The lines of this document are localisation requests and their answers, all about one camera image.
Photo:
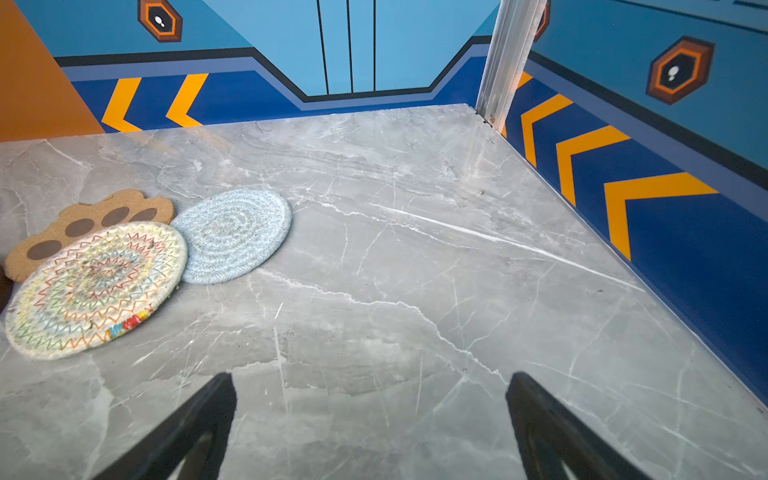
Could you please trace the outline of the cork paw print coaster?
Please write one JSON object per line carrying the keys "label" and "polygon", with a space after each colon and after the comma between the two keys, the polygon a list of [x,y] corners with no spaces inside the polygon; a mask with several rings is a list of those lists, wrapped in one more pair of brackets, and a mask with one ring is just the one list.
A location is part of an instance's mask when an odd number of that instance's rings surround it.
{"label": "cork paw print coaster", "polygon": [[10,280],[23,283],[49,257],[87,234],[136,221],[169,224],[174,216],[175,208],[169,199],[146,198],[134,189],[115,192],[95,204],[71,205],[42,233],[14,247],[5,258],[4,273]]}

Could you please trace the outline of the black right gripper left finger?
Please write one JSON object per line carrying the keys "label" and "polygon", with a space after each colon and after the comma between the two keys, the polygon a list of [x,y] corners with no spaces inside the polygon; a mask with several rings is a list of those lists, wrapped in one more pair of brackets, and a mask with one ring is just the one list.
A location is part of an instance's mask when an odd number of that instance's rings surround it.
{"label": "black right gripper left finger", "polygon": [[98,479],[216,479],[237,407],[232,375],[215,375]]}

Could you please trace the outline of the multicolour woven round coaster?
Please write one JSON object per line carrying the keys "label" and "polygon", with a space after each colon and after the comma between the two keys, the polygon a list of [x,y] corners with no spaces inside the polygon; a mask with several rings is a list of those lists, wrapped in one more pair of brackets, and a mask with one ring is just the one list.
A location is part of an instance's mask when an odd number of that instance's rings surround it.
{"label": "multicolour woven round coaster", "polygon": [[107,344],[162,305],[187,259],[184,238],[167,224],[123,223],[88,234],[22,283],[5,316],[10,345],[54,360]]}

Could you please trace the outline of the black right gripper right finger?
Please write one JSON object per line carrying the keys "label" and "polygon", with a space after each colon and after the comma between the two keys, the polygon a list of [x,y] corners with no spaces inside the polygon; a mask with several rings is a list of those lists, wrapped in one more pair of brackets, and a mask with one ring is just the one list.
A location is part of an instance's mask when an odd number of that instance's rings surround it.
{"label": "black right gripper right finger", "polygon": [[506,392],[529,479],[646,479],[529,374],[512,375]]}

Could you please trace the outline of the light blue woven coaster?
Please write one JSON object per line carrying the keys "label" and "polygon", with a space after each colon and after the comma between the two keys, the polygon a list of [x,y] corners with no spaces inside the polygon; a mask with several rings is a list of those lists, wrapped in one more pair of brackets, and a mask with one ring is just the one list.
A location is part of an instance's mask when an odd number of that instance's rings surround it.
{"label": "light blue woven coaster", "polygon": [[291,223],[289,202],[274,191],[236,189],[197,203],[171,222],[188,250],[182,280],[211,285],[251,272],[280,248]]}

